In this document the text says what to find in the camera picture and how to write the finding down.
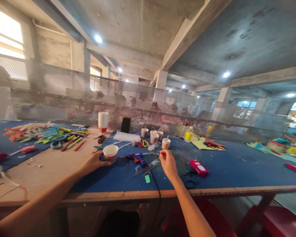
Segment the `pipe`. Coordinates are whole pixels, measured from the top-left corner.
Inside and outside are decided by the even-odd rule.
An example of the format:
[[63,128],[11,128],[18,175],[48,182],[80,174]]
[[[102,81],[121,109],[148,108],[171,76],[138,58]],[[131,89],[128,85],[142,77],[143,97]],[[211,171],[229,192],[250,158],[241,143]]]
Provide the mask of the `pipe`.
[[[41,25],[38,25],[35,21],[34,18],[32,18],[32,22],[33,24],[38,27],[38,28],[41,28],[41,29],[44,29],[44,30],[48,30],[50,32],[54,32],[56,34],[59,34],[59,35],[63,35],[63,36],[67,36],[66,34],[62,33],[62,32],[59,32],[59,31],[55,31],[55,30],[52,30],[52,29],[49,29],[47,27],[44,27],[44,26],[41,26]],[[72,40],[70,39],[70,66],[71,66],[71,70],[73,70],[73,66],[72,66]]]

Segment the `metal mesh partition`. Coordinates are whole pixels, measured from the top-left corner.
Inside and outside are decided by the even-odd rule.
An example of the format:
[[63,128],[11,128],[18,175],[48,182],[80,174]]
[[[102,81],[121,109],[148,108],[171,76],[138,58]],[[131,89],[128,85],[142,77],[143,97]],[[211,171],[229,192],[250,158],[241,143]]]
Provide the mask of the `metal mesh partition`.
[[110,129],[128,117],[132,132],[146,125],[177,134],[185,121],[195,133],[242,142],[267,141],[287,128],[285,116],[1,54],[0,86],[12,89],[20,119],[96,126],[98,112],[107,111]]

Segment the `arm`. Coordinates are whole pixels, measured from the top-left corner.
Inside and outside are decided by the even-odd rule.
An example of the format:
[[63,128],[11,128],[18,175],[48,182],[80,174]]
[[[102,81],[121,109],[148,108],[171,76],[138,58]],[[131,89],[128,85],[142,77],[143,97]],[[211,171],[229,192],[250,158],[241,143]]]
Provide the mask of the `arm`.
[[111,162],[101,162],[99,155],[103,151],[91,154],[73,173],[46,190],[42,195],[31,200],[15,212],[0,221],[0,236],[23,236],[34,224],[46,215],[71,187],[83,176],[102,166],[109,166]]
[[171,152],[162,150],[160,161],[165,174],[177,193],[190,236],[216,236],[180,179]]

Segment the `forearm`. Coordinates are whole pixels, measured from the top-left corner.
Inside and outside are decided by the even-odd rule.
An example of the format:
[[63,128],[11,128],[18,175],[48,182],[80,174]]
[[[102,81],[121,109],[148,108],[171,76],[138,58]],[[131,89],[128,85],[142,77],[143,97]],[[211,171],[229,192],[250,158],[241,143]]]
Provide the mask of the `forearm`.
[[171,182],[177,193],[189,235],[191,237],[216,236],[188,193],[182,180],[176,177]]
[[80,175],[73,172],[42,195],[1,220],[0,236],[13,236],[15,233],[18,236],[24,235],[42,216],[46,215],[63,199],[79,179]]

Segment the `red chair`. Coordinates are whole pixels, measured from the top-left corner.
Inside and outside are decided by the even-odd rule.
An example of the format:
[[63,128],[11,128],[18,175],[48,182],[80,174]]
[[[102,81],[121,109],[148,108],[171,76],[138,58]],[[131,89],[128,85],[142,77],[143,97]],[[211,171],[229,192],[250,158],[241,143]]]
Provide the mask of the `red chair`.
[[[245,222],[255,212],[256,208],[257,206],[253,206],[241,223]],[[260,233],[261,237],[296,237],[296,215],[285,207],[269,206],[259,222],[263,226]]]
[[[237,237],[225,217],[210,201],[200,197],[193,197],[193,200],[217,237]],[[189,236],[180,206],[173,212],[168,213],[166,219],[161,224],[161,229],[166,234],[168,233],[169,236]]]

